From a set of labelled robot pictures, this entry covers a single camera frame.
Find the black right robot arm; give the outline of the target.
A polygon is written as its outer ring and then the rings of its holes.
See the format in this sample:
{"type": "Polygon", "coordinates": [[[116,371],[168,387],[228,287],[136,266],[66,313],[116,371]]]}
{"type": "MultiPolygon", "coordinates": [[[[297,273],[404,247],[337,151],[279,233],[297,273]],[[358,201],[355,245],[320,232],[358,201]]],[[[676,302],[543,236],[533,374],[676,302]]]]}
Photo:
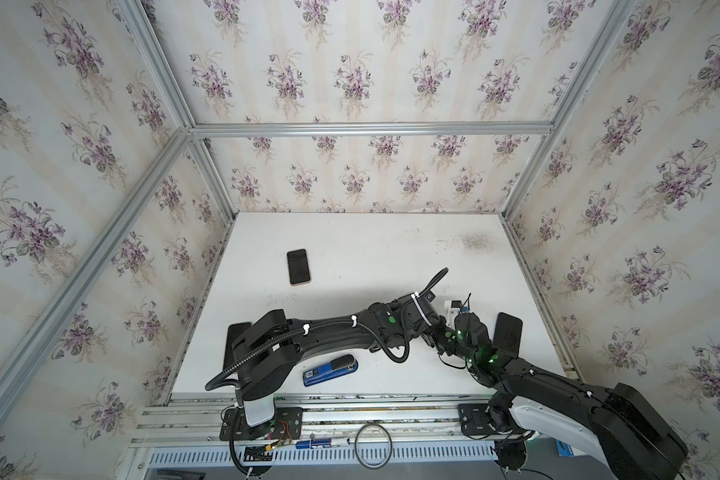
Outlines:
{"type": "Polygon", "coordinates": [[[572,380],[520,357],[523,322],[501,312],[494,330],[473,312],[426,329],[440,353],[457,356],[494,390],[488,415],[501,432],[516,426],[560,440],[599,459],[619,479],[675,479],[688,448],[635,388],[572,380]]]}

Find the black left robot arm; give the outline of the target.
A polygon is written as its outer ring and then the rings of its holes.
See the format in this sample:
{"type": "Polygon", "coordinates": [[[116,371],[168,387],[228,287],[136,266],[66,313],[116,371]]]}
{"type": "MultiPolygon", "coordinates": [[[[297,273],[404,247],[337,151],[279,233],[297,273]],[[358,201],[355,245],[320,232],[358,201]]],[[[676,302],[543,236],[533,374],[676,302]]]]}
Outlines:
{"type": "Polygon", "coordinates": [[[431,306],[432,290],[448,272],[448,268],[438,271],[421,291],[347,315],[302,320],[275,309],[253,323],[232,324],[222,369],[204,390],[230,387],[244,406],[272,396],[296,365],[312,357],[360,349],[382,352],[402,364],[411,355],[411,342],[429,340],[431,331],[443,322],[431,306]]]}

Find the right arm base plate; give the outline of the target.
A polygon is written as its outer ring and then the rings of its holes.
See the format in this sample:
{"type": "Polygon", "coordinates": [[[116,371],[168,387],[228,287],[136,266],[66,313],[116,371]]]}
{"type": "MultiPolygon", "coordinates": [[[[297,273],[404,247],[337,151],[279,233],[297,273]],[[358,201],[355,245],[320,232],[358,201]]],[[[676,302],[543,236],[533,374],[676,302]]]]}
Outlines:
{"type": "Polygon", "coordinates": [[[500,433],[499,409],[490,403],[462,403],[457,406],[461,433],[473,439],[486,439],[500,433]]]}

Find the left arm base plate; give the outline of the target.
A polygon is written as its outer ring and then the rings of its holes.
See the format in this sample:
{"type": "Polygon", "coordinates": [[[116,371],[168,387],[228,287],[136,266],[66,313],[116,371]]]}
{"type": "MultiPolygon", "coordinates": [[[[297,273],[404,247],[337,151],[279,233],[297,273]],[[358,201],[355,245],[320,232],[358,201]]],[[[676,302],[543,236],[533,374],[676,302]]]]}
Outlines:
{"type": "Polygon", "coordinates": [[[243,408],[227,408],[219,434],[221,441],[244,440],[298,440],[301,436],[304,410],[298,407],[276,408],[273,419],[257,426],[249,426],[243,408]]]}

